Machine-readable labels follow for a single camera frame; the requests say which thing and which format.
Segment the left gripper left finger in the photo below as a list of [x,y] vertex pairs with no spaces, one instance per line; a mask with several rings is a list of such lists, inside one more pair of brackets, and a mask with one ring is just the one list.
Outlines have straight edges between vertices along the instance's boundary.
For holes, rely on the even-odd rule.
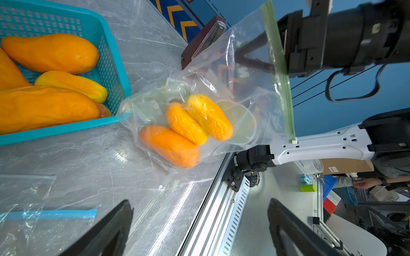
[[129,237],[133,208],[129,200],[119,203],[62,256],[122,256]]

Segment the person's forearm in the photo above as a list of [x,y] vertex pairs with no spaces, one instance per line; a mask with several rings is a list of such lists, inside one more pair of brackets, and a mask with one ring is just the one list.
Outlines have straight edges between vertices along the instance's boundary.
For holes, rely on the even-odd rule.
[[351,177],[335,177],[337,179],[334,188],[354,187],[358,189],[369,189],[375,186],[388,186],[393,183],[410,182],[410,177],[396,178],[351,178]]

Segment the clear green-zip bag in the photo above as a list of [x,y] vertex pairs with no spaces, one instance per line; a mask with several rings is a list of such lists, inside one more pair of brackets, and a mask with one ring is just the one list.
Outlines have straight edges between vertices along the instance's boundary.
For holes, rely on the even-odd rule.
[[234,58],[240,45],[267,29],[262,6],[231,27],[186,68],[170,76],[165,85],[122,101],[116,117],[131,131],[135,145],[151,162],[169,172],[184,169],[146,146],[139,133],[149,125],[170,128],[165,115],[167,106],[179,102],[185,108],[187,98],[193,94],[207,96],[217,103],[234,129],[227,141],[217,141],[208,135],[208,141],[198,146],[198,164],[226,153],[267,143],[284,144],[297,138],[289,77],[243,67]]

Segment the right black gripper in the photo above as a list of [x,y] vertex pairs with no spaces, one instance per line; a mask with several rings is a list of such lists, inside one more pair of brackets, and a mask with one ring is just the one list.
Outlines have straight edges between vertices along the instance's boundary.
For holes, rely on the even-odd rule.
[[234,53],[237,64],[271,75],[308,77],[316,71],[346,69],[349,74],[370,64],[410,60],[410,3],[383,1],[330,12],[330,1],[312,1],[278,21],[279,36],[263,31]]

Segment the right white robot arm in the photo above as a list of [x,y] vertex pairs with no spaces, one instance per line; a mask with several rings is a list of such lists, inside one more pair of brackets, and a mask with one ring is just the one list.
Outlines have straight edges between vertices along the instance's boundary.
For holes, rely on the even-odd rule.
[[[235,52],[238,64],[273,75],[306,77],[332,69],[325,95],[331,102],[334,76],[358,75],[367,66],[410,60],[410,3],[383,1],[331,13],[330,1],[312,1],[302,11],[274,16],[271,2],[262,6],[267,29]],[[367,118],[336,131],[267,143],[234,155],[236,172],[313,159],[371,160],[386,167],[410,164],[410,111],[402,109]]]

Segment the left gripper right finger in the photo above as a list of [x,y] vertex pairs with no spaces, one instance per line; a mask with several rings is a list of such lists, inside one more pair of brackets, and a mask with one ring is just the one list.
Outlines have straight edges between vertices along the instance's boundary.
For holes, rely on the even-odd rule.
[[278,256],[293,256],[286,248],[281,233],[285,233],[305,256],[340,256],[337,249],[332,248],[320,239],[295,214],[280,201],[272,198],[268,207],[269,230]]

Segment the wrinkled yellow-orange mango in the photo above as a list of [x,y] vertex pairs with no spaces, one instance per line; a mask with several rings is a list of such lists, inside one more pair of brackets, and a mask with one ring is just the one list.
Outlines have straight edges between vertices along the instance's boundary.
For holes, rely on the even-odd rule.
[[190,95],[186,111],[215,140],[227,141],[233,136],[233,126],[217,103],[201,94]]

